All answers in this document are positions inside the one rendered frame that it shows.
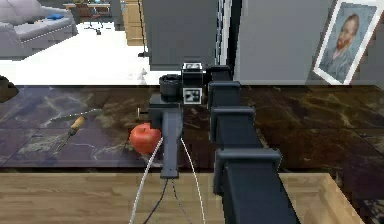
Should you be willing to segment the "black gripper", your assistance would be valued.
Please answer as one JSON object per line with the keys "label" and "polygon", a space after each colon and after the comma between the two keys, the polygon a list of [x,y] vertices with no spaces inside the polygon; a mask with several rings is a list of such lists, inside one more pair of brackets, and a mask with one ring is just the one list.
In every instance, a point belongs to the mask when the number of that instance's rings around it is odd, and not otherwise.
{"label": "black gripper", "polygon": [[200,203],[202,224],[207,224],[199,180],[189,150],[186,146],[183,137],[181,137],[183,130],[183,111],[180,104],[181,78],[176,74],[163,75],[159,78],[159,84],[160,92],[151,96],[149,101],[148,112],[151,127],[154,129],[159,129],[161,131],[162,137],[158,141],[154,152],[149,158],[147,166],[142,175],[140,185],[138,187],[135,200],[132,206],[129,224],[134,224],[138,203],[144,188],[147,175],[149,173],[150,168],[152,167],[154,158],[162,144],[163,167],[161,171],[161,178],[174,179],[179,177],[178,150],[180,140],[184,148],[185,154],[188,158],[192,174],[195,180]]}

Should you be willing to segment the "red apple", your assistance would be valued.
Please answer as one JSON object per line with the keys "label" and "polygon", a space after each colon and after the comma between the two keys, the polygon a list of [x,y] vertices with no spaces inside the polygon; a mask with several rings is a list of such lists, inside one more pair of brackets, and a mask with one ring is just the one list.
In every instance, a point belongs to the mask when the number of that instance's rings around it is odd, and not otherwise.
{"label": "red apple", "polygon": [[141,154],[153,153],[160,139],[161,131],[152,128],[150,123],[135,126],[129,135],[131,145]]}

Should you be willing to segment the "grey metal butter knife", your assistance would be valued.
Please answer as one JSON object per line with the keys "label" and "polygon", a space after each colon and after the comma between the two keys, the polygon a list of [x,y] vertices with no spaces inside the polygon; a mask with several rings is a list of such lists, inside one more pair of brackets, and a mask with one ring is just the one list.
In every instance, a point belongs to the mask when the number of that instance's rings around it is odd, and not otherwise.
{"label": "grey metal butter knife", "polygon": [[101,113],[102,113],[102,109],[94,108],[94,109],[90,109],[90,110],[85,111],[85,112],[80,112],[80,113],[75,113],[75,114],[70,114],[70,115],[52,118],[52,119],[50,119],[50,121],[51,122],[64,122],[64,121],[70,121],[70,120],[77,119],[80,116],[83,116],[85,118],[88,118],[89,116],[98,116]]}

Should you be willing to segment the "grey fridge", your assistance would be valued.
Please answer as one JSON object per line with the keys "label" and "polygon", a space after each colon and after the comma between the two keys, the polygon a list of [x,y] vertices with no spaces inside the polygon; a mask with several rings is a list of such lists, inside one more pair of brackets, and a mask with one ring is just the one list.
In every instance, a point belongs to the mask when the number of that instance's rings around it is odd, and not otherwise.
{"label": "grey fridge", "polygon": [[151,71],[215,63],[218,0],[143,0]]}

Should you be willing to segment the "light wooden cupboard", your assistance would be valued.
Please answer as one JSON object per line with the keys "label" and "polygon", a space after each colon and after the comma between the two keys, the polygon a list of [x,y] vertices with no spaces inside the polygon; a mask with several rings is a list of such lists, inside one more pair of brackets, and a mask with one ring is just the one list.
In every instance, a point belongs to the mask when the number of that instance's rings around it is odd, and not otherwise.
{"label": "light wooden cupboard", "polygon": [[142,0],[121,0],[126,40],[129,46],[144,46],[146,31]]}

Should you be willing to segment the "dark round pan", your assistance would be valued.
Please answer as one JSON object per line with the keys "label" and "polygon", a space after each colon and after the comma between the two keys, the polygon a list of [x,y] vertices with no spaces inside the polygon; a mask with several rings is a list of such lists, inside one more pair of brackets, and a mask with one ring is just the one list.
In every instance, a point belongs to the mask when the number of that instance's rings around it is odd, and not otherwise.
{"label": "dark round pan", "polygon": [[19,93],[18,88],[5,76],[0,75],[0,103],[4,103]]}

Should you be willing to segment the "wooden dining table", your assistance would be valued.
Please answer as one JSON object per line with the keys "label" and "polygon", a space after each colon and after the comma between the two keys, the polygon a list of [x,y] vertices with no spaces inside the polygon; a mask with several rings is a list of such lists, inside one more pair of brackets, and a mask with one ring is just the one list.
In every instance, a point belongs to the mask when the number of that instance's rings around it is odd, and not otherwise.
{"label": "wooden dining table", "polygon": [[89,8],[110,8],[110,3],[64,3],[63,6],[69,10],[70,8],[75,8],[79,4],[85,4]]}

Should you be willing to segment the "grey sofa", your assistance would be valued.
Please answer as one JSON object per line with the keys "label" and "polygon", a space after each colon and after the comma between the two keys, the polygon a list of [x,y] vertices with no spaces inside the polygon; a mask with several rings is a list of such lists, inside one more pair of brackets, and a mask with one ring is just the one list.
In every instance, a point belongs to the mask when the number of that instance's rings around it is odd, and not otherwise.
{"label": "grey sofa", "polygon": [[[49,20],[51,14],[64,18]],[[0,0],[0,60],[23,60],[78,34],[72,13],[38,0]]]}

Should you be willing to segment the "framed portrait painting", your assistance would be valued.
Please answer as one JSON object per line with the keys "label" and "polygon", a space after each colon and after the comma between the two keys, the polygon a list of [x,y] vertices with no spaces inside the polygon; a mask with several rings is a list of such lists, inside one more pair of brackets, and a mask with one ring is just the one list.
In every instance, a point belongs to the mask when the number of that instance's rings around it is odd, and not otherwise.
{"label": "framed portrait painting", "polygon": [[384,0],[335,0],[313,72],[349,85],[383,13]]}

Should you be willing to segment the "wooden handled knife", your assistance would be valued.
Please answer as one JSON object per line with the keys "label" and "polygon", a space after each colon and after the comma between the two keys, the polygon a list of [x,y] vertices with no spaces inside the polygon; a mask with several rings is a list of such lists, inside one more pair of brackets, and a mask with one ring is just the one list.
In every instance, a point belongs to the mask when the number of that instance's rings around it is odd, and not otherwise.
{"label": "wooden handled knife", "polygon": [[70,129],[67,132],[67,136],[64,138],[64,140],[60,143],[60,145],[57,147],[55,153],[58,153],[69,141],[69,139],[74,136],[80,128],[85,124],[86,118],[84,116],[78,116],[73,124],[70,126]]}

